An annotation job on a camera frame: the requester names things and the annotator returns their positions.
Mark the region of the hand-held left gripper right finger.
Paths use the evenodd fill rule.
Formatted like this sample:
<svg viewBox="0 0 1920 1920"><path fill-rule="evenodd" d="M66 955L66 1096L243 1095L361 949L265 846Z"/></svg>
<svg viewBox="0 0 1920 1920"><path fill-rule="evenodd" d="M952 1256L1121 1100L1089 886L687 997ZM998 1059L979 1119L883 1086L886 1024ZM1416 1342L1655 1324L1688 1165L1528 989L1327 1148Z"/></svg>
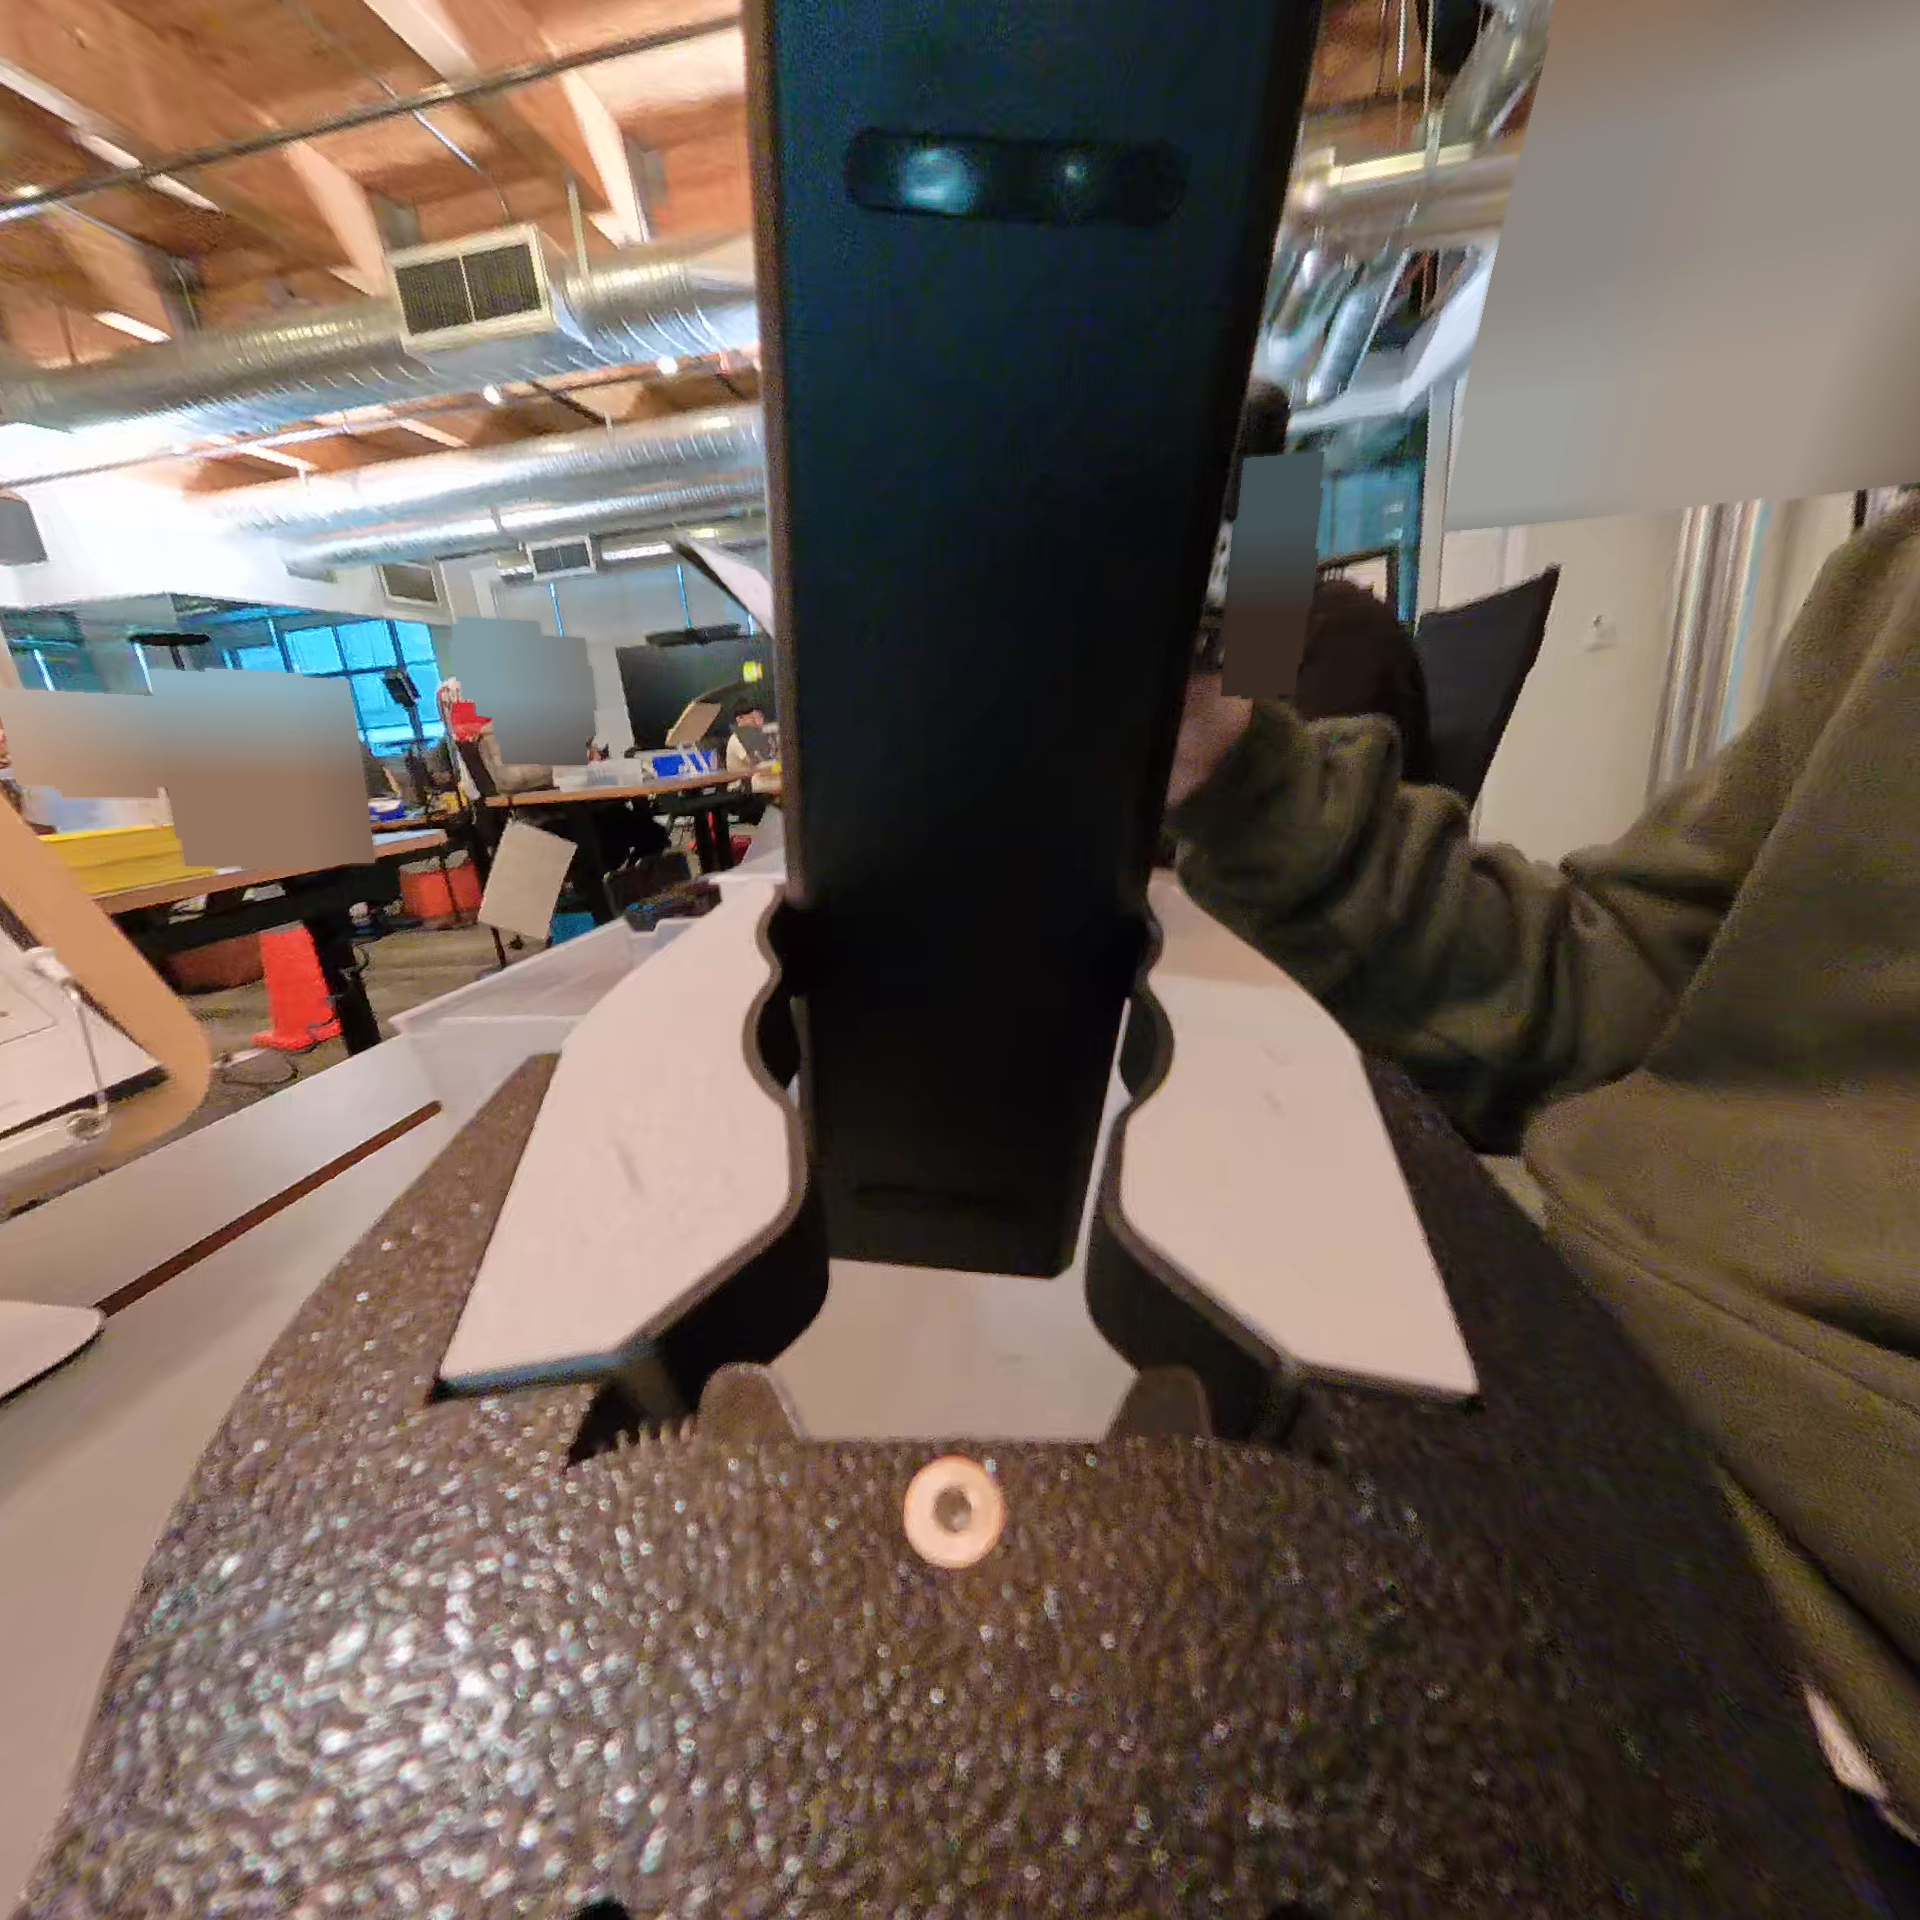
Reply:
<svg viewBox="0 0 1920 1920"><path fill-rule="evenodd" d="M1283 1438L1321 1385L1474 1403L1355 1044L1173 873L1149 907L1089 1216L1089 1312L1136 1367L1117 1428Z"/></svg>

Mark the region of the silver ventilation duct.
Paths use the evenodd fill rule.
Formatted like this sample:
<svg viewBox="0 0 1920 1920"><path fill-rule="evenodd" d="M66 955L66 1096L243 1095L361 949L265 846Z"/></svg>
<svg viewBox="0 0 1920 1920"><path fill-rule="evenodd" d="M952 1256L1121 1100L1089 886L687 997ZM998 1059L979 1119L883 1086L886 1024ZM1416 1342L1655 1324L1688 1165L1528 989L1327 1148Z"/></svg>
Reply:
<svg viewBox="0 0 1920 1920"><path fill-rule="evenodd" d="M272 541L290 572L315 579L754 503L761 486L765 414L747 401L238 486L197 509L227 535Z"/></svg>
<svg viewBox="0 0 1920 1920"><path fill-rule="evenodd" d="M573 373L701 360L760 341L753 249L630 246L559 271L560 312L525 334L425 347L392 297L299 305L75 367L5 375L5 425L159 436L265 430Z"/></svg>

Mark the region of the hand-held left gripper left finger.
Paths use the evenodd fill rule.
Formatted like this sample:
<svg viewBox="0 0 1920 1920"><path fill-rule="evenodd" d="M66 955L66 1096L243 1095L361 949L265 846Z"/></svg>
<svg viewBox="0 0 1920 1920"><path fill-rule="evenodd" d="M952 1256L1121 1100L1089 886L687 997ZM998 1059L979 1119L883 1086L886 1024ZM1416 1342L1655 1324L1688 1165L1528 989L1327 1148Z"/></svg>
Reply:
<svg viewBox="0 0 1920 1920"><path fill-rule="evenodd" d="M677 1423L826 1307L782 907L779 880L723 884L565 1041L440 1363L445 1393L599 1385L639 1423Z"/></svg>

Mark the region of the wooden background desk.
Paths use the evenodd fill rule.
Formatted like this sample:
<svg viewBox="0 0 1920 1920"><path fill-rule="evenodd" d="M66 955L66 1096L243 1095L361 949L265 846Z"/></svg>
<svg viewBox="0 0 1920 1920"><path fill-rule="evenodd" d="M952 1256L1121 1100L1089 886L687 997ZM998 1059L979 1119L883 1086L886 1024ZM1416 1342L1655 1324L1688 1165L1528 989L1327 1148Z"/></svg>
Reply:
<svg viewBox="0 0 1920 1920"><path fill-rule="evenodd" d="M351 1053L382 1041L358 958L358 905L394 905L408 860L450 851L445 830L384 832L373 856L311 871L208 871L123 886L95 903L128 927L149 960L202 951L240 936L303 927L315 953L313 991L305 1016L274 1016L280 1025L255 1035L256 1048L309 1052L339 1039Z"/></svg>

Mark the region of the white sign board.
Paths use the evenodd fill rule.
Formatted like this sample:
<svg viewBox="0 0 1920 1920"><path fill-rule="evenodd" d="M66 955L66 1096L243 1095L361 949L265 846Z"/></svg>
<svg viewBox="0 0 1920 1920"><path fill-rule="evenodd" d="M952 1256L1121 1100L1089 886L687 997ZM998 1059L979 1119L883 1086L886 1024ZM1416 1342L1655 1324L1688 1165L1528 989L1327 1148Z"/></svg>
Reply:
<svg viewBox="0 0 1920 1920"><path fill-rule="evenodd" d="M477 921L504 940L550 943L577 846L560 832L511 817L497 841Z"/></svg>

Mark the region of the white flat base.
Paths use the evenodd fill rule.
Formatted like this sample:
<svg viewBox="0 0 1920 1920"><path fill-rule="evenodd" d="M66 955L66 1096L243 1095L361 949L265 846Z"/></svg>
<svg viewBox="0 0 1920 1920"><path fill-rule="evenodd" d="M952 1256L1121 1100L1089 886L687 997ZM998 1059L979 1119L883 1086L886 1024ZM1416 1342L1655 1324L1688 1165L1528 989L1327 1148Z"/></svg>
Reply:
<svg viewBox="0 0 1920 1920"><path fill-rule="evenodd" d="M3 1300L3 1400L78 1357L103 1326L96 1307Z"/></svg>

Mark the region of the person in olive hoodie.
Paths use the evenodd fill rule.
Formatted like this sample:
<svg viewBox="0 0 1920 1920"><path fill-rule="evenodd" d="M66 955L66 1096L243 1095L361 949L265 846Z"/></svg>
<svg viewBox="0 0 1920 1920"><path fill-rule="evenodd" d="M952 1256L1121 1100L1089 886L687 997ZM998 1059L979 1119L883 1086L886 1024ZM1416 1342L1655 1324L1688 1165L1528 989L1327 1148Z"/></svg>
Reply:
<svg viewBox="0 0 1920 1920"><path fill-rule="evenodd" d="M1887 1916L1917 1916L1917 495L1833 553L1758 713L1569 876L1648 936L1546 1212L1712 1454Z"/></svg>

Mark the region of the orange traffic cone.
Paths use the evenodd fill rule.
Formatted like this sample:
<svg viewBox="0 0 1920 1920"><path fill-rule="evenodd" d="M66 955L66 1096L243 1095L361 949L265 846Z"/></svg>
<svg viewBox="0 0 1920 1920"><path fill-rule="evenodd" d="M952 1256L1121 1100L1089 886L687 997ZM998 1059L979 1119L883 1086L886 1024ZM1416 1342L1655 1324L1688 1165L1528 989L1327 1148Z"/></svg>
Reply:
<svg viewBox="0 0 1920 1920"><path fill-rule="evenodd" d="M278 1053L306 1053L346 1039L344 998L352 974L342 955L305 923L259 936L267 1022L255 1044Z"/></svg>

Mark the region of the yellow stack of sheets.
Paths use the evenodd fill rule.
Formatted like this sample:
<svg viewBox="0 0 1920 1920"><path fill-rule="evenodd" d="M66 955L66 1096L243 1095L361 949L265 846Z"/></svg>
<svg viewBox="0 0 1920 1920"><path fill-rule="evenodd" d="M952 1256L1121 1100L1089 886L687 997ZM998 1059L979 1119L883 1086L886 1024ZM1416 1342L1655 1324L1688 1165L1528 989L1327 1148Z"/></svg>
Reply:
<svg viewBox="0 0 1920 1920"><path fill-rule="evenodd" d="M48 832L39 839L81 880L93 895L203 880L217 868L190 862L182 833L169 822Z"/></svg>

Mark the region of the white air vent box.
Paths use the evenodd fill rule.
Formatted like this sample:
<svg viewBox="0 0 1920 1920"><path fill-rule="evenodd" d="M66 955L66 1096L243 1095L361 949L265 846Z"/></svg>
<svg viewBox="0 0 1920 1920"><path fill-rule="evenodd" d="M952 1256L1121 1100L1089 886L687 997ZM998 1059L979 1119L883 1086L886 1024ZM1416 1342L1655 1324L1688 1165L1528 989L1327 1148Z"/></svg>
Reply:
<svg viewBox="0 0 1920 1920"><path fill-rule="evenodd" d="M565 325L560 253L534 224L403 246L386 271L408 351L472 351Z"/></svg>

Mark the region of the black usb hub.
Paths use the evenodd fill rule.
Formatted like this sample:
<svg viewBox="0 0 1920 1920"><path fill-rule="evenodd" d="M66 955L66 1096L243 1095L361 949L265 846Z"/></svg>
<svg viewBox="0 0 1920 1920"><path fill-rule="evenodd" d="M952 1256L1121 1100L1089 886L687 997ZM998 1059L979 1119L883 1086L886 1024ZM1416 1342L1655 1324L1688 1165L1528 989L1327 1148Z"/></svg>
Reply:
<svg viewBox="0 0 1920 1920"><path fill-rule="evenodd" d="M808 1157L1073 1259L1321 5L743 7Z"/></svg>

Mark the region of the cardboard panel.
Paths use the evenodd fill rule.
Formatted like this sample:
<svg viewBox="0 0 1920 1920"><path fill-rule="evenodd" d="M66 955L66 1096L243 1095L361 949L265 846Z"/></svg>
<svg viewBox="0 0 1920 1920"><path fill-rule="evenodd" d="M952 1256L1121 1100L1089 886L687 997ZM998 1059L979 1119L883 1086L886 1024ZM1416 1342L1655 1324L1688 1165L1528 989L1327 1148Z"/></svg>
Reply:
<svg viewBox="0 0 1920 1920"><path fill-rule="evenodd" d="M31 1095L5 1125L5 1198L82 1168L111 1168L169 1135L210 1083L202 1024L82 892L47 837L3 806L5 940L55 993L81 1041L88 1088Z"/></svg>

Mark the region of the black chair back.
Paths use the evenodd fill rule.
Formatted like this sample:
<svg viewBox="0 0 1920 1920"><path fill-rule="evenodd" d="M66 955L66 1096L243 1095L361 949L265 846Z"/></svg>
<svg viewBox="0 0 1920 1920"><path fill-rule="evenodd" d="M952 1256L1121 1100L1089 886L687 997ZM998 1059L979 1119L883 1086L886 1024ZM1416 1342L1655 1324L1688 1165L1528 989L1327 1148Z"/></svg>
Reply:
<svg viewBox="0 0 1920 1920"><path fill-rule="evenodd" d="M1431 608L1413 651L1426 685L1431 776L1469 806L1482 797L1511 713L1546 645L1561 566L1458 608Z"/></svg>

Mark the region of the black monitor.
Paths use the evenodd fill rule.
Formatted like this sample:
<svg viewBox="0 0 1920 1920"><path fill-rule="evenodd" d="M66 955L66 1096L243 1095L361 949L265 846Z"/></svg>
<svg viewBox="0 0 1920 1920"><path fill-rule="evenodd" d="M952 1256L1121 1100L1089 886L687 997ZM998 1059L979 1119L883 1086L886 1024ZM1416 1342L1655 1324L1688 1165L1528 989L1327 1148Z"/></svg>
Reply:
<svg viewBox="0 0 1920 1920"><path fill-rule="evenodd" d="M710 740L723 740L742 713L760 713L767 724L779 719L777 657L767 633L673 645L639 639L616 646L616 665L637 752L665 747L696 703L721 707Z"/></svg>

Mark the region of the person's right forearm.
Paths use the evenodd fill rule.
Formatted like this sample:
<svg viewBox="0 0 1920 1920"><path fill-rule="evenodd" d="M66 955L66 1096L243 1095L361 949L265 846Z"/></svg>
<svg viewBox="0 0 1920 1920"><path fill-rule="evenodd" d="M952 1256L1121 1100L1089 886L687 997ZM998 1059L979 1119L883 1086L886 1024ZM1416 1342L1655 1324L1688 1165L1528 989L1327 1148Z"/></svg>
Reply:
<svg viewBox="0 0 1920 1920"><path fill-rule="evenodd" d="M1559 867L1473 839L1466 803L1402 775L1381 718L1255 718L1169 820L1192 901L1307 987L1487 1148L1642 1064L1784 806L1735 745L1611 846Z"/></svg>

